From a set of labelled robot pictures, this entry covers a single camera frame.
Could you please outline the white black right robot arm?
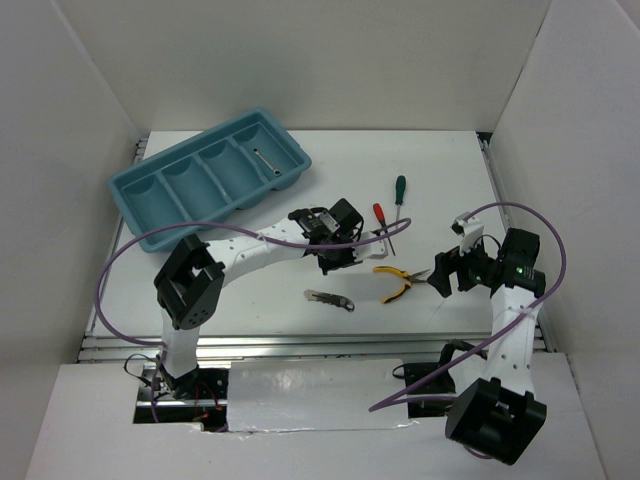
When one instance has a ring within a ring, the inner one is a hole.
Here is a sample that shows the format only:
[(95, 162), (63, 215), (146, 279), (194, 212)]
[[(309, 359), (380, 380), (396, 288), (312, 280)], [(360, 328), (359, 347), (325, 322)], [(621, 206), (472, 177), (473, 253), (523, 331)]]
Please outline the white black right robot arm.
[(531, 375), (533, 341), (539, 308), (535, 300), (546, 289), (536, 270), (538, 235), (511, 228), (496, 257), (484, 248), (481, 226), (454, 226), (459, 246), (435, 258), (428, 282), (443, 297), (452, 293), (450, 277), (461, 292), (482, 285), (489, 289), (494, 342), (479, 377), (458, 394), (449, 411), (445, 435), (479, 454), (513, 465), (544, 425), (545, 404), (534, 397)]

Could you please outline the silver utility knife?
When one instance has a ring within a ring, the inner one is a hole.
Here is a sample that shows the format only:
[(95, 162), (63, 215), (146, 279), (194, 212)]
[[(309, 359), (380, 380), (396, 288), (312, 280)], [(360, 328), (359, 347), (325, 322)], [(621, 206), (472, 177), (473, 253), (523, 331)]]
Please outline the silver utility knife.
[(332, 305), (332, 306), (341, 308), (343, 310), (346, 310), (349, 313), (352, 313), (355, 311), (354, 302), (345, 296), (326, 293), (326, 292), (320, 292), (320, 291), (311, 290), (311, 289), (305, 290), (303, 294), (308, 301), (314, 301), (314, 302)]

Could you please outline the small silver ratchet wrench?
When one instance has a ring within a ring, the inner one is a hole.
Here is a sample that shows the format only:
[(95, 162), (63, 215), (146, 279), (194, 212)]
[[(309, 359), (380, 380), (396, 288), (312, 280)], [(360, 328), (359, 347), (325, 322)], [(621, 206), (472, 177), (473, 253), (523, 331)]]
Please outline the small silver ratchet wrench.
[(262, 153), (259, 149), (253, 149), (254, 154), (271, 170), (274, 176), (278, 177), (282, 174), (281, 170), (274, 166)]

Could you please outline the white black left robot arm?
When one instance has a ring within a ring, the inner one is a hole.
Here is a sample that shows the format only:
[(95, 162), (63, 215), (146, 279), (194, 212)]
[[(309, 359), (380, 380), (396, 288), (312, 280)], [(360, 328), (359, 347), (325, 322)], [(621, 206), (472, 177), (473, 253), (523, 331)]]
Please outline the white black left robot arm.
[(176, 399), (195, 393), (200, 327), (215, 313), (225, 286), (308, 255), (318, 259), (323, 274), (355, 265), (356, 249), (339, 246), (360, 240), (363, 226), (361, 214), (341, 199), (330, 209), (298, 209), (254, 236), (204, 242), (189, 235), (180, 240), (154, 279), (163, 318), (163, 389)]

